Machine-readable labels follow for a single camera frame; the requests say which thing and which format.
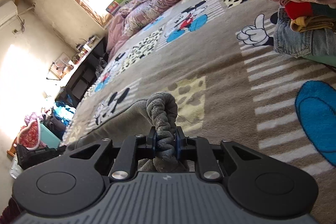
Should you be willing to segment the grey sweatpants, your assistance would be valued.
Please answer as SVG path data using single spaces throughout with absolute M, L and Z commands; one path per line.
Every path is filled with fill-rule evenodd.
M 86 135 L 71 140 L 66 145 L 66 153 L 103 138 L 117 143 L 128 136 L 147 135 L 154 127 L 157 132 L 155 156 L 153 159 L 146 156 L 139 160 L 138 170 L 161 173 L 188 172 L 187 162 L 180 161 L 175 156 L 173 141 L 177 129 L 177 113 L 178 106 L 170 93 L 155 93 L 149 98 L 135 101 Z

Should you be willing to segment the dark wooden desk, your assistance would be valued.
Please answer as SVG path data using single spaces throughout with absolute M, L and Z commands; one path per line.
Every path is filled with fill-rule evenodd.
M 96 70 L 106 54 L 107 38 L 101 38 L 60 82 L 55 101 L 77 108 L 86 91 L 97 80 Z

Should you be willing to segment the teal storage box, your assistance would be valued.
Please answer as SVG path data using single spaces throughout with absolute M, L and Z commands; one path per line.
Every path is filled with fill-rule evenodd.
M 42 123 L 40 123 L 40 129 L 42 143 L 44 143 L 49 148 L 58 148 L 60 139 Z

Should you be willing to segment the Mickey Mouse brown blanket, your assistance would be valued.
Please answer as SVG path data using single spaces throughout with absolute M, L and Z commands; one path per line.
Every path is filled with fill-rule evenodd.
M 313 177 L 335 177 L 335 67 L 274 51 L 289 0 L 183 0 L 134 35 L 89 88 L 63 143 L 135 101 L 170 93 L 176 126 L 210 143 L 235 141 Z

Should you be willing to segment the red floral heart cushion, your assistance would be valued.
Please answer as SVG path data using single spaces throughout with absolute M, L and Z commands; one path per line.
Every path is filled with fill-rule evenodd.
M 44 148 L 45 144 L 41 140 L 41 123 L 40 120 L 33 119 L 26 127 L 23 127 L 17 136 L 17 145 L 22 145 L 29 151 L 38 148 Z

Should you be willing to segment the folded green garment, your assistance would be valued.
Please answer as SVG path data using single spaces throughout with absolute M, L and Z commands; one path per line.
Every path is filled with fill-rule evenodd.
M 313 56 L 313 55 L 306 55 L 303 56 L 304 59 L 308 59 L 311 61 L 315 61 L 318 63 L 322 63 L 325 65 L 329 65 L 331 67 L 336 67 L 336 57 L 335 56 Z

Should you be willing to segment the folded yellow garment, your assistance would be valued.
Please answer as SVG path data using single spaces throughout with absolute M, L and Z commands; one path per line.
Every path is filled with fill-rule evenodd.
M 327 16 L 300 16 L 291 20 L 290 28 L 295 32 L 321 30 L 324 28 L 335 31 L 335 19 Z

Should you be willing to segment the folded blue jeans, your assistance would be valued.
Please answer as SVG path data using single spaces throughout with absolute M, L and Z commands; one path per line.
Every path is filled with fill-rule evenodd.
M 295 32 L 284 8 L 278 9 L 278 20 L 273 34 L 273 49 L 295 58 L 305 56 L 335 56 L 335 33 L 328 28 Z

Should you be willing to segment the folded red green sweater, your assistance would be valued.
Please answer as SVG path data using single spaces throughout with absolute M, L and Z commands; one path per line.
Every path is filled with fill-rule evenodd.
M 290 19 L 297 19 L 299 17 L 314 17 L 327 16 L 335 19 L 335 9 L 328 5 L 311 2 L 288 2 L 285 5 L 285 10 Z

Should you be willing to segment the white air conditioner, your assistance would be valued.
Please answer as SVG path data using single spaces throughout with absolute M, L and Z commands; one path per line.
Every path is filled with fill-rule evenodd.
M 13 1 L 8 1 L 0 7 L 0 27 L 18 16 L 18 8 Z

